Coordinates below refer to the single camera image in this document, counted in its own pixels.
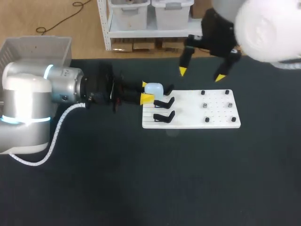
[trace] dark mat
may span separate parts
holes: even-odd
[[[141,107],[75,110],[44,165],[0,156],[1,226],[301,225],[300,71],[244,57],[213,83],[217,58],[194,59],[184,79],[178,59],[111,62],[128,79],[232,89],[242,126],[170,136],[143,129]],[[72,66],[91,74],[98,63]]]

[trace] white plastic bin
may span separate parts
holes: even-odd
[[[187,28],[190,6],[194,0],[151,0],[156,8],[158,30]]]
[[[151,0],[109,0],[121,30],[145,30]]]

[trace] black cable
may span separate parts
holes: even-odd
[[[37,32],[37,33],[41,33],[41,35],[44,35],[46,32],[51,31],[52,29],[54,29],[55,27],[57,27],[58,25],[60,25],[62,22],[68,20],[69,18],[75,16],[75,15],[78,14],[80,11],[82,11],[83,8],[84,8],[84,5],[86,5],[86,4],[89,3],[90,1],[91,1],[91,0],[88,0],[88,1],[86,1],[85,3],[82,3],[82,2],[80,2],[80,1],[76,1],[76,2],[72,3],[72,5],[73,5],[74,7],[80,7],[79,11],[77,11],[76,13],[72,14],[71,16],[65,18],[64,20],[60,21],[59,23],[57,23],[56,25],[54,25],[52,28],[49,28],[48,30],[47,30],[45,27],[38,27],[38,28],[36,29],[36,32]]]

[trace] white coiled cable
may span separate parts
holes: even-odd
[[[30,161],[25,161],[25,160],[17,157],[14,154],[10,154],[10,156],[13,157],[15,160],[17,160],[18,162],[20,162],[20,163],[22,163],[24,165],[28,165],[28,166],[40,166],[43,163],[45,163],[48,160],[48,158],[50,157],[50,155],[51,155],[51,153],[52,153],[52,151],[53,151],[53,149],[55,147],[56,139],[57,139],[58,133],[60,131],[62,122],[64,121],[65,117],[68,115],[69,112],[71,112],[72,110],[74,110],[76,108],[80,108],[80,107],[86,107],[86,105],[84,103],[74,104],[74,105],[70,106],[69,108],[67,108],[66,111],[64,111],[64,113],[62,114],[60,120],[57,123],[56,129],[55,129],[55,133],[53,135],[53,139],[52,139],[50,148],[48,150],[48,153],[46,154],[46,156],[41,161],[30,162]]]
[[[301,69],[301,63],[283,64],[279,62],[271,63],[274,67],[285,70],[298,70]]]

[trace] cardboard box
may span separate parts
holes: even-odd
[[[155,39],[134,39],[134,51],[149,51],[155,49]]]
[[[194,0],[194,4],[191,6],[191,16],[194,19],[203,18],[210,8],[212,8],[211,0]]]
[[[133,51],[133,39],[112,39],[112,51],[129,53]]]
[[[185,38],[166,38],[162,41],[162,48],[164,49],[184,49]]]

